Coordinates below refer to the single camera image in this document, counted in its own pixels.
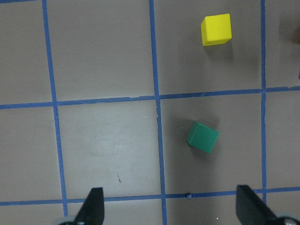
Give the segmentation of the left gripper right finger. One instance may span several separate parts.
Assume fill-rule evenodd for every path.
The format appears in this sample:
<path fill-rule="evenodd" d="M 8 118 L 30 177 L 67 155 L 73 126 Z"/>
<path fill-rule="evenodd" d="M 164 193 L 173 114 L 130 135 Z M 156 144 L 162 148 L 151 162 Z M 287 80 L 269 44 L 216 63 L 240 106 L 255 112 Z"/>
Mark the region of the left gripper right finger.
<path fill-rule="evenodd" d="M 236 187 L 236 216 L 242 225 L 280 225 L 281 219 L 248 185 Z"/>

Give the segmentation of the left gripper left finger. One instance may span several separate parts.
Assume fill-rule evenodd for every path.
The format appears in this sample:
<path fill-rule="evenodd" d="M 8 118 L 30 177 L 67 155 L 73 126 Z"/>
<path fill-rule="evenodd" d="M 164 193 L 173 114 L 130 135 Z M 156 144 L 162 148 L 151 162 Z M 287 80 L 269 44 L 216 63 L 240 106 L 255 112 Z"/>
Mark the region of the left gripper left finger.
<path fill-rule="evenodd" d="M 102 225 L 104 222 L 104 192 L 102 187 L 92 188 L 77 213 L 73 225 Z"/>

